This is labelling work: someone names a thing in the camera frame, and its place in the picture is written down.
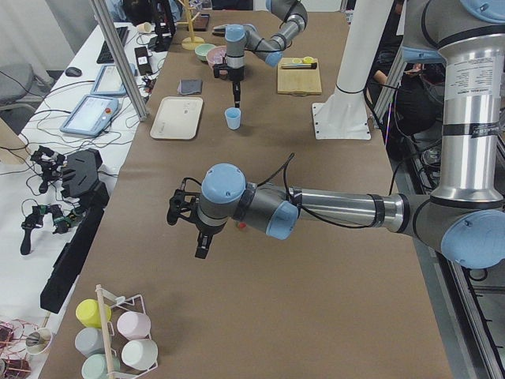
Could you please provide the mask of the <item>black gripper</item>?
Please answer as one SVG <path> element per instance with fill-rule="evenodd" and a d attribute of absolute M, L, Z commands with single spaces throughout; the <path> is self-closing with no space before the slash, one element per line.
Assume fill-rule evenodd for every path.
<path fill-rule="evenodd" d="M 211 223 L 205 223 L 198 216 L 193 217 L 194 224 L 199 231 L 195 257 L 205 259 L 210 250 L 212 236 L 221 232 L 227 222 L 227 218 L 211 220 Z"/>
<path fill-rule="evenodd" d="M 241 81 L 245 77 L 245 67 L 232 68 L 228 67 L 228 79 L 232 81 L 232 92 L 234 96 L 234 106 L 240 107 L 241 104 Z"/>

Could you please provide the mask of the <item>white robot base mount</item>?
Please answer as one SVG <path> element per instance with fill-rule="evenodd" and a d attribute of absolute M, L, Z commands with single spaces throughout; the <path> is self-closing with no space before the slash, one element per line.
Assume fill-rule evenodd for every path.
<path fill-rule="evenodd" d="M 312 105 L 318 140 L 369 140 L 364 89 L 393 2 L 357 1 L 346 39 L 335 91 Z"/>

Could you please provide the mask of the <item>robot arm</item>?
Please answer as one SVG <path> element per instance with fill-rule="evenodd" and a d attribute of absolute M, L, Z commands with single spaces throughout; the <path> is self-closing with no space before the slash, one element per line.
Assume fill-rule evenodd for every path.
<path fill-rule="evenodd" d="M 232 81 L 234 106 L 241 104 L 241 81 L 245 75 L 245 52 L 250 51 L 267 65 L 275 67 L 292 40 L 303 33 L 308 24 L 306 8 L 300 1 L 267 1 L 270 13 L 282 21 L 280 29 L 264 38 L 252 24 L 228 24 L 225 27 L 226 55 L 220 69 Z"/>
<path fill-rule="evenodd" d="M 219 163 L 191 201 L 205 258 L 212 237 L 237 220 L 287 238 L 299 218 L 350 229 L 384 227 L 409 235 L 466 268 L 504 258 L 504 199 L 494 187 L 500 79 L 504 63 L 501 1 L 411 1 L 406 8 L 406 61 L 444 61 L 446 82 L 438 186 L 428 195 L 358 195 L 248 182 Z"/>

